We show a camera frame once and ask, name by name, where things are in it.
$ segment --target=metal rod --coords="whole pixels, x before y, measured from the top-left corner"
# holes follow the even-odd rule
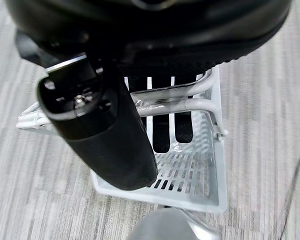
[[[197,81],[164,88],[136,91],[131,93],[131,97],[133,101],[137,103],[139,101],[184,98],[196,94],[201,94],[204,91],[210,89],[216,82],[217,78],[214,76],[214,74],[215,73],[211,69],[209,69]]]

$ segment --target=white metal tube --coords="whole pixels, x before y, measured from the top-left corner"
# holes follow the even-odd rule
[[[219,132],[224,136],[228,135],[228,131],[223,127],[222,116],[220,115],[218,107],[208,99],[182,98],[149,105],[142,104],[137,106],[136,109],[138,110],[140,117],[175,114],[189,111],[211,112],[214,115]]]
[[[136,91],[131,93],[131,97],[135,103],[139,101],[143,102],[171,98],[184,98],[203,93],[210,89],[216,80],[217,78],[214,71],[210,69],[206,71],[200,79],[192,83],[149,89],[145,91]]]

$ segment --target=gray carpet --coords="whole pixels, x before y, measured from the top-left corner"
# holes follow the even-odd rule
[[[19,58],[14,29],[0,0],[0,240],[126,239],[157,206],[96,193],[61,138],[15,128],[44,72]],[[270,42],[220,70],[229,208],[207,216],[224,240],[280,239],[292,201],[282,239],[300,240],[300,0]]]

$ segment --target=white metal basket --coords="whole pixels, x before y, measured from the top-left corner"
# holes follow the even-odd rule
[[[158,104],[151,102],[153,97],[158,98],[162,93],[167,95],[167,89],[131,94],[136,99],[139,114],[148,116],[147,134],[151,144],[153,126],[149,113],[158,115],[162,109],[168,113],[182,112],[184,106],[194,110],[191,114],[193,140],[191,143],[176,141],[174,114],[169,114],[170,150],[168,153],[155,154],[157,180],[149,187],[124,191],[110,185],[91,170],[93,186],[98,193],[198,212],[221,213],[226,210],[227,186],[222,136],[227,131],[222,126],[219,68],[213,68],[206,81],[200,84],[201,89],[204,87],[206,91],[194,95],[188,105],[186,98],[173,98],[172,102]],[[183,89],[171,89],[168,95],[189,96],[196,92],[198,86],[188,84]],[[17,127],[56,134],[36,103],[19,116]]]

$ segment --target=black cable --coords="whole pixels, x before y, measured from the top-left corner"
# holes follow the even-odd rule
[[[289,213],[290,213],[290,209],[291,209],[291,204],[292,204],[292,200],[293,200],[293,196],[296,190],[296,185],[297,185],[297,180],[298,180],[298,176],[299,176],[299,172],[300,172],[300,157],[298,159],[298,162],[296,164],[296,167],[294,169],[294,174],[293,174],[293,178],[292,178],[292,182],[291,185],[289,187],[289,191],[285,197],[285,201],[284,201],[284,224],[283,224],[283,228],[280,234],[280,237],[278,238],[279,240],[282,240],[285,232],[286,232],[286,228],[287,228],[287,224],[288,224],[288,218],[289,218]],[[277,236],[277,226],[274,227],[273,229],[273,235]]]

